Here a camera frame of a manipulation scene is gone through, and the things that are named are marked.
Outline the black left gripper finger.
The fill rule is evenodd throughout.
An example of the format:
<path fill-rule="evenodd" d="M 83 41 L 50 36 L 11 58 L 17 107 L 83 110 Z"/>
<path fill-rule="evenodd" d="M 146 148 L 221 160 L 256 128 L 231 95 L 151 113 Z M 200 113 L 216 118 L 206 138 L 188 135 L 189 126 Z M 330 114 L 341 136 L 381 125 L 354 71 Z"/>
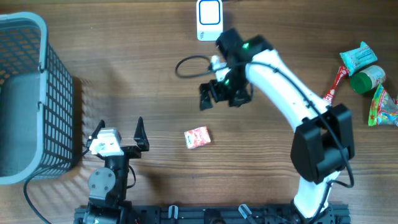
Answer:
<path fill-rule="evenodd" d="M 134 140 L 140 151 L 149 151 L 149 141 L 144 129 L 144 120 L 142 116 L 138 119 L 136 131 L 134 133 Z"/>
<path fill-rule="evenodd" d="M 93 142 L 94 139 L 97 138 L 98 133 L 101 131 L 102 128 L 105 127 L 105 122 L 104 120 L 100 120 L 99 124 L 97 125 L 96 129 L 92 132 L 92 134 L 88 137 L 88 140 L 86 141 L 86 147 L 90 147 L 91 143 Z"/>

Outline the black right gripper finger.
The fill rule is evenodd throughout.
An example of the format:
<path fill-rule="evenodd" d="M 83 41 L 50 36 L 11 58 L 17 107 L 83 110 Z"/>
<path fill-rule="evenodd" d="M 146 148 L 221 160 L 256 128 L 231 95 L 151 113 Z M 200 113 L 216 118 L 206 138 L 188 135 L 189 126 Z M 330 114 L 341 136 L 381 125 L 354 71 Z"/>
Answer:
<path fill-rule="evenodd" d="M 207 110 L 213 107 L 210 97 L 210 84 L 202 83 L 199 87 L 200 91 L 200 110 Z"/>
<path fill-rule="evenodd" d="M 229 100 L 230 107 L 240 107 L 243 104 L 251 101 L 251 95 L 247 90 L 238 90 Z"/>

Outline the small orange white box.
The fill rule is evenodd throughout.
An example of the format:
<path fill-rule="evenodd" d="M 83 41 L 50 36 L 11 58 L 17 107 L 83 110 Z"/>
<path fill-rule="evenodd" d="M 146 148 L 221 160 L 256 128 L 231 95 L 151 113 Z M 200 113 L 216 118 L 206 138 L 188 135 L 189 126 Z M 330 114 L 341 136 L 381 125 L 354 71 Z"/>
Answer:
<path fill-rule="evenodd" d="M 185 131 L 184 136 L 188 149 L 204 146 L 211 142 L 211 138 L 206 126 Z"/>

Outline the red snack stick packet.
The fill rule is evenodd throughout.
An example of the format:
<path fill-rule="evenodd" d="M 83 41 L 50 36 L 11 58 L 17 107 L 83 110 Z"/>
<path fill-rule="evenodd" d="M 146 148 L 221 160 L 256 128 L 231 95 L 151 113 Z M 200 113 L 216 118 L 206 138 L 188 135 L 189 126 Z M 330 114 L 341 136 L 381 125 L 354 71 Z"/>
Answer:
<path fill-rule="evenodd" d="M 327 93 L 323 97 L 323 99 L 327 103 L 329 103 L 330 105 L 333 104 L 337 86 L 343 79 L 345 79 L 348 76 L 349 76 L 349 70 L 344 65 L 340 66 L 338 69 L 337 76 L 336 76 L 331 88 L 327 91 Z"/>

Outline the mint wet wipes packet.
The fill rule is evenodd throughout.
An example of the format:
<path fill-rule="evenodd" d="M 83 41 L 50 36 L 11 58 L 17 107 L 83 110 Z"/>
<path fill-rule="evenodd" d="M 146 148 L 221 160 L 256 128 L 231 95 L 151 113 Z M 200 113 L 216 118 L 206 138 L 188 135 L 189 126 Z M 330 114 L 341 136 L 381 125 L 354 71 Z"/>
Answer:
<path fill-rule="evenodd" d="M 352 76 L 360 68 L 378 60 L 372 48 L 365 42 L 361 42 L 357 49 L 340 53 L 340 57 L 345 67 L 349 70 L 349 76 Z"/>

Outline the green lid small jar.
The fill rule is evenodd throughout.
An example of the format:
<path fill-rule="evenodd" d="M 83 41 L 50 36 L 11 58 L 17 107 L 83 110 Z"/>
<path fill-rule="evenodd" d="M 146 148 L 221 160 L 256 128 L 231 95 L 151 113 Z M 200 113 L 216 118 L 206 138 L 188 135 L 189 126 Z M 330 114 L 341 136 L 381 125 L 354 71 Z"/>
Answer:
<path fill-rule="evenodd" d="M 371 65 L 350 78 L 350 84 L 356 93 L 363 94 L 382 84 L 386 80 L 385 71 L 378 65 Z"/>

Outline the green Haribo candy bag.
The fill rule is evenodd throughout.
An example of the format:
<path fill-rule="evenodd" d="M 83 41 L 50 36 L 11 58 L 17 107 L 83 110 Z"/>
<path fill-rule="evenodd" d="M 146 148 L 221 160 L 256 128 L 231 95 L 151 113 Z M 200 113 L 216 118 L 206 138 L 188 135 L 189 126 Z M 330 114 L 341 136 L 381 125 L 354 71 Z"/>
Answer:
<path fill-rule="evenodd" d="M 379 84 L 369 110 L 369 126 L 397 126 L 397 97 L 392 98 L 386 89 Z"/>

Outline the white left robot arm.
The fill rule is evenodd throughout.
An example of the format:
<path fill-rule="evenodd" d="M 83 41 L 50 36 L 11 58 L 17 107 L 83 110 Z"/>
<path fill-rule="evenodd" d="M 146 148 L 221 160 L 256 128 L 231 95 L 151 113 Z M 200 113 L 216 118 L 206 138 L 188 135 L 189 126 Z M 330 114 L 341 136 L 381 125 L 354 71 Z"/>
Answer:
<path fill-rule="evenodd" d="M 116 128 L 107 128 L 101 120 L 87 140 L 92 155 L 104 161 L 104 167 L 96 169 L 88 180 L 90 190 L 86 208 L 75 210 L 74 222 L 84 224 L 139 223 L 139 218 L 126 200 L 128 174 L 135 174 L 129 165 L 131 159 L 140 159 L 149 150 L 143 118 L 139 118 L 134 133 L 133 146 L 122 146 L 121 135 Z"/>

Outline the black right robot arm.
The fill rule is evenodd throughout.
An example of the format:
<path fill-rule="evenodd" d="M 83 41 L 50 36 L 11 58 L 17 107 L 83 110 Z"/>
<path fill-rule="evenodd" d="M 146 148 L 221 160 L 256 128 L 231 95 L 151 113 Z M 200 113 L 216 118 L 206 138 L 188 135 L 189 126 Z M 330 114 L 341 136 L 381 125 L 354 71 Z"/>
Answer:
<path fill-rule="evenodd" d="M 258 87 L 294 132 L 290 159 L 300 175 L 295 213 L 301 222 L 317 221 L 328 206 L 332 185 L 354 185 L 349 164 L 354 157 L 351 111 L 310 90 L 261 35 L 243 40 L 230 29 L 219 34 L 215 45 L 224 61 L 217 56 L 210 60 L 209 72 L 216 77 L 200 85 L 200 109 L 219 101 L 239 107 L 252 100 L 247 85 Z"/>

